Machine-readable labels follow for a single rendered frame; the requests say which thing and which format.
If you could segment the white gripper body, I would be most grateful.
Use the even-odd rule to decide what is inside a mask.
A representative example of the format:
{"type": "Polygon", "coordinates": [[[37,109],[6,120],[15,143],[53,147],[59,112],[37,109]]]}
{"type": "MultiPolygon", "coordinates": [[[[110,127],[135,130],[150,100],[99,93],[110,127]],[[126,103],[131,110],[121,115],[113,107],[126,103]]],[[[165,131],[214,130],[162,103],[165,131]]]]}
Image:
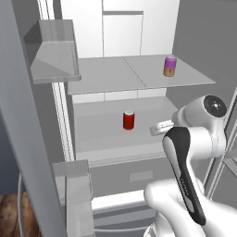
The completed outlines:
{"type": "Polygon", "coordinates": [[[157,136],[157,135],[166,133],[173,126],[174,126],[174,123],[171,120],[159,122],[150,128],[150,133],[152,136],[157,136]]]}

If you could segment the grey fridge drawer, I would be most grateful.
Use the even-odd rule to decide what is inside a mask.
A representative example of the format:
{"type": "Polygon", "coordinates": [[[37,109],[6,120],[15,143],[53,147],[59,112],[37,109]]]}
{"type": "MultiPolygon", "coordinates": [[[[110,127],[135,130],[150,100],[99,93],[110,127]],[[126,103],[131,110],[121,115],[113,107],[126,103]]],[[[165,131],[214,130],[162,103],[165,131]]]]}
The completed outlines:
{"type": "Polygon", "coordinates": [[[90,161],[94,197],[142,190],[152,181],[170,179],[173,172],[164,156],[127,156],[90,161]]]}

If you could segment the grey fridge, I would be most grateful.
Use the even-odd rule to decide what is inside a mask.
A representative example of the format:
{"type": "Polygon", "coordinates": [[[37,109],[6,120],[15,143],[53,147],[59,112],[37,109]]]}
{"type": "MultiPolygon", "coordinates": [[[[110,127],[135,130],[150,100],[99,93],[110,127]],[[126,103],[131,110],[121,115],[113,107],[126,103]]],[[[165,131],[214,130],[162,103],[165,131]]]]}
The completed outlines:
{"type": "Polygon", "coordinates": [[[229,103],[237,87],[237,0],[39,0],[47,19],[71,19],[79,60],[175,56],[214,84],[68,94],[53,83],[53,110],[65,110],[69,156],[76,158],[75,105],[166,97],[175,107],[203,94],[229,103]]]}

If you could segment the red soda can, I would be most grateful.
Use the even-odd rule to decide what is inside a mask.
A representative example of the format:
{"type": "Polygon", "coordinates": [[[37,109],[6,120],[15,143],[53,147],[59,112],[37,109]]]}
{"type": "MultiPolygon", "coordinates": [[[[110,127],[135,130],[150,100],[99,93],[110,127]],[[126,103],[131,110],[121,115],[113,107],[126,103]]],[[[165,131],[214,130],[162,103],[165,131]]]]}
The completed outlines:
{"type": "Polygon", "coordinates": [[[123,113],[123,128],[132,130],[134,128],[135,114],[133,111],[127,110],[123,113]]]}

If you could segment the white fridge shelf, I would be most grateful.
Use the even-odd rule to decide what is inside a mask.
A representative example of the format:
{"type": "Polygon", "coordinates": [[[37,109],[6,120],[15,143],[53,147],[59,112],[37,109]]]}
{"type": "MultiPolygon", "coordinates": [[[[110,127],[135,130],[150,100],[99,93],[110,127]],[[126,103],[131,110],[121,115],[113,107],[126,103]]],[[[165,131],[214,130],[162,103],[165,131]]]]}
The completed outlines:
{"type": "Polygon", "coordinates": [[[97,161],[163,152],[160,136],[149,128],[171,119],[176,107],[166,97],[75,105],[76,157],[97,161]],[[123,128],[123,113],[135,114],[134,128],[123,128]]]}

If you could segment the large grey door bin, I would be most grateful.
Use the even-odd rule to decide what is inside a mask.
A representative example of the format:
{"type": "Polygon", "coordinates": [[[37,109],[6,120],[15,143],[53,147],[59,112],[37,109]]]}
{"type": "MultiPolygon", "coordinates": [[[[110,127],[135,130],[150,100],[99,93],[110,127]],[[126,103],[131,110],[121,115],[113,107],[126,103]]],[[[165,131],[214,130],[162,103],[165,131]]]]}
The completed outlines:
{"type": "Polygon", "coordinates": [[[35,84],[81,80],[71,19],[38,20],[24,42],[35,84]]]}

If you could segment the small grey door bin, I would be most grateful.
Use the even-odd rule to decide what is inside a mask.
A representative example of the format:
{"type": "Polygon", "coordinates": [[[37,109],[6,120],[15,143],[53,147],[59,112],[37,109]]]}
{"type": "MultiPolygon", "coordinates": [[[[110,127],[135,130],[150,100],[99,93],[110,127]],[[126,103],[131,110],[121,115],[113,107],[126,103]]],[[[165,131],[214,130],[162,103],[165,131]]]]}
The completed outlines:
{"type": "Polygon", "coordinates": [[[95,237],[88,161],[55,163],[53,170],[68,237],[95,237]]]}

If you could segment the purple and orange soda can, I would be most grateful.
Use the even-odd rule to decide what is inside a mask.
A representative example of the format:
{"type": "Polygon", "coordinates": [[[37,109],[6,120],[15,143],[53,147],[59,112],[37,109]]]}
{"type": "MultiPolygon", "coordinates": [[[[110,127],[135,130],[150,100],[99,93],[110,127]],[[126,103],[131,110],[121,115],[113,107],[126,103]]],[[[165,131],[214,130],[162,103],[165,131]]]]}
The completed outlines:
{"type": "Polygon", "coordinates": [[[165,58],[163,75],[172,77],[175,74],[177,58],[175,56],[167,56],[165,58]]]}

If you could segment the glass fridge shelf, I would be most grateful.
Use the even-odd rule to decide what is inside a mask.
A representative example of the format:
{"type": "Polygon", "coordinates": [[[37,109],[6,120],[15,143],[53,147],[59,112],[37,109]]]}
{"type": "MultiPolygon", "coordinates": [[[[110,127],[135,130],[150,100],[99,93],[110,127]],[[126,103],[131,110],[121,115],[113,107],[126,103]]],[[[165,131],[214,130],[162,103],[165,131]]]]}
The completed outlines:
{"type": "Polygon", "coordinates": [[[79,60],[81,80],[68,84],[68,94],[133,91],[214,84],[206,75],[177,59],[175,75],[163,75],[165,56],[124,56],[79,60]]]}

